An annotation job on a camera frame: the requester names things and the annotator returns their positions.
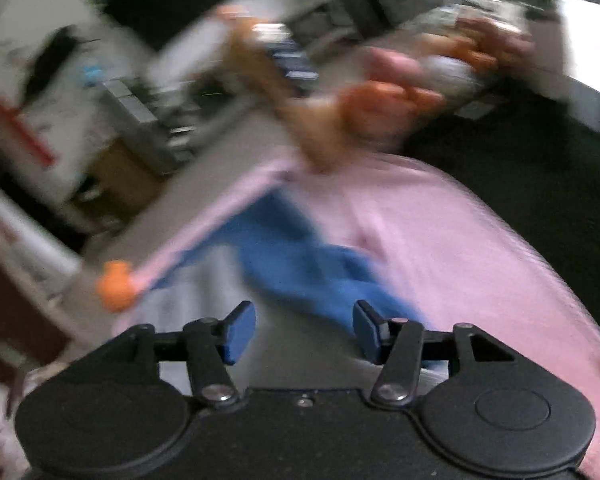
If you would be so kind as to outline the brown wooden cabinet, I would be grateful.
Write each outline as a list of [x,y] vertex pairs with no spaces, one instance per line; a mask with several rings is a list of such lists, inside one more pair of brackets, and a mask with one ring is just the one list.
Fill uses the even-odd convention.
[[71,203],[103,229],[121,230],[161,194],[165,183],[117,139],[87,165]]

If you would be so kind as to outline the pink printed towel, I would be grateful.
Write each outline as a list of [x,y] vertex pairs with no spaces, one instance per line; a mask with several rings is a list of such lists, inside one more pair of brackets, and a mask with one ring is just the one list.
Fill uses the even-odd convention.
[[581,469],[600,479],[600,326],[482,200],[423,162],[375,154],[310,174],[282,148],[152,254],[133,274],[136,288],[155,285],[186,249],[282,183],[324,240],[370,258],[388,289],[434,327],[474,323],[579,388],[596,416]]

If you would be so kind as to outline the grey and blue sweater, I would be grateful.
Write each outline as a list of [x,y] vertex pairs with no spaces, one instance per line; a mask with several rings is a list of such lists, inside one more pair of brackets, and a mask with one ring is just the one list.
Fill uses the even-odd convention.
[[376,367],[355,341],[353,306],[424,317],[376,278],[362,252],[326,242],[291,199],[271,192],[224,221],[142,293],[119,326],[178,332],[253,303],[256,331],[230,377],[245,388],[368,388]]

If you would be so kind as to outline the orange juice bottle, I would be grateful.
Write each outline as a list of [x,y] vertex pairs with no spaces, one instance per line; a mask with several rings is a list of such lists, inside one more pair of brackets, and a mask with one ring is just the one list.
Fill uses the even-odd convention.
[[216,15],[227,27],[224,64],[270,102],[306,163],[326,172],[344,162],[352,141],[337,101],[316,92],[318,71],[288,26],[240,6],[220,6]]

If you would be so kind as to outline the fruit tray with fruits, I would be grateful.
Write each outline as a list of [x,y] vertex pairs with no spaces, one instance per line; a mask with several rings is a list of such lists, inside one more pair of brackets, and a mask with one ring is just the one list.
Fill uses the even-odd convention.
[[523,30],[476,14],[421,32],[407,53],[368,47],[364,80],[337,94],[344,131],[359,144],[401,140],[420,118],[467,100],[481,78],[525,68],[532,50]]

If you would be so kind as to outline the blue globe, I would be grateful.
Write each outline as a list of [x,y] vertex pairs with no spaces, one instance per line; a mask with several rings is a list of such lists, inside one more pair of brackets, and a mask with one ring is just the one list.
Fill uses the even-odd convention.
[[102,69],[98,65],[83,65],[82,80],[86,88],[97,86],[102,81]]

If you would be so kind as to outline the orange tangerine fruit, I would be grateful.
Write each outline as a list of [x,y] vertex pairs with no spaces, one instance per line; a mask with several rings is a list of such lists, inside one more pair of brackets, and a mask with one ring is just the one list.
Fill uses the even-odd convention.
[[138,290],[133,280],[132,264],[110,260],[102,268],[96,290],[102,306],[109,312],[119,313],[135,304]]

